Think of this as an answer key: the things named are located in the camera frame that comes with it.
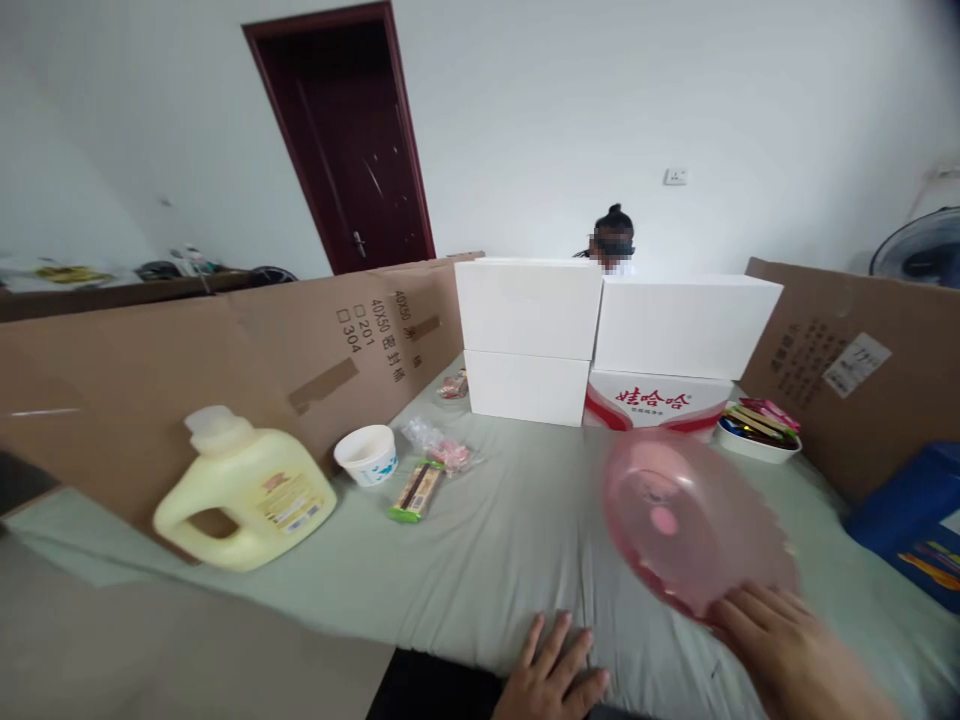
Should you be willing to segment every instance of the door handle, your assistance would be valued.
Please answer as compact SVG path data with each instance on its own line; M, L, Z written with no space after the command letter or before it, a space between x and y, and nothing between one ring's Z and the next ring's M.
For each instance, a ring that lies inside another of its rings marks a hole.
M357 252L360 253L360 257L366 257L367 251L363 248L366 245L365 242L360 238L360 233L356 230L353 231L353 244L357 246Z

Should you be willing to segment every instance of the wall outlet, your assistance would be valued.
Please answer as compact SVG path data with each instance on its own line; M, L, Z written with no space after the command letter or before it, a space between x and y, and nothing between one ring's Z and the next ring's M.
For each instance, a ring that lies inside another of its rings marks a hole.
M667 172L663 175L663 184L664 185L686 185L687 184L687 169L686 168L667 168Z

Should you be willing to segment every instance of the door frame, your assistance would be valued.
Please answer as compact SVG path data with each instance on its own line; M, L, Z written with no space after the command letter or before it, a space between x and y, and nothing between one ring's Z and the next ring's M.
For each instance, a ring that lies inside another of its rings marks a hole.
M250 51L253 53L254 62L263 80L264 88L267 91L267 97L270 99L270 106L277 118L277 124L280 126L280 133L283 135L284 144L287 146L287 152L290 153L290 159L293 161L294 170L297 173L297 179L300 181L300 187L307 200L307 206L310 208L310 214L313 216L313 222L317 226L317 232L320 235L320 242L323 244L324 252L327 254L327 260L334 275L339 275L343 268L338 268L336 253L331 249L332 239L335 235L330 235L324 231L323 219L320 217L320 209L316 207L313 193L310 189L307 175L296 146L287 124L284 121L283 113L277 102L273 87L271 86L270 76L267 73L263 58L260 53L260 42L285 35L295 35L314 30L327 30L330 28L343 27L345 25L356 25L365 22L382 21L387 35L387 45L390 50L390 65L393 69L393 82L397 87L397 105L400 111L400 131L403 135L403 143L407 150L407 157L410 158L410 168L413 171L414 189L417 196L417 210L420 213L420 221L423 225L423 242L428 259L437 257L437 251L433 244L433 230L430 227L430 215L427 211L427 196L423 190L423 175L420 171L420 156L417 154L417 141L413 135L413 120L410 117L410 105L407 101L407 87L403 79L403 66L400 62L400 41L397 39L396 24L393 19L393 6L389 1L375 2L367 5L354 5L352 7L338 8L334 10L325 10L308 15L297 15L294 17L281 18L279 20L267 20L265 22L250 23L243 26L243 34L250 45Z

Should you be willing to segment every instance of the hand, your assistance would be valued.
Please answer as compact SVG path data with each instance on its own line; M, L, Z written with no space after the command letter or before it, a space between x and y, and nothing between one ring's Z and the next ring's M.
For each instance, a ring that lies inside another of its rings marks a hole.
M492 720L583 720L590 708L597 704L610 682L606 670L594 670L570 690L577 673L584 668L590 646L593 645L593 633L584 630L577 636L573 647L560 658L563 640L571 622L569 612L557 616L553 631L540 651L540 657L534 662L544 625L543 613L537 614L523 644L520 659L493 711Z
M896 720L867 669L796 596L748 582L711 608L775 720Z

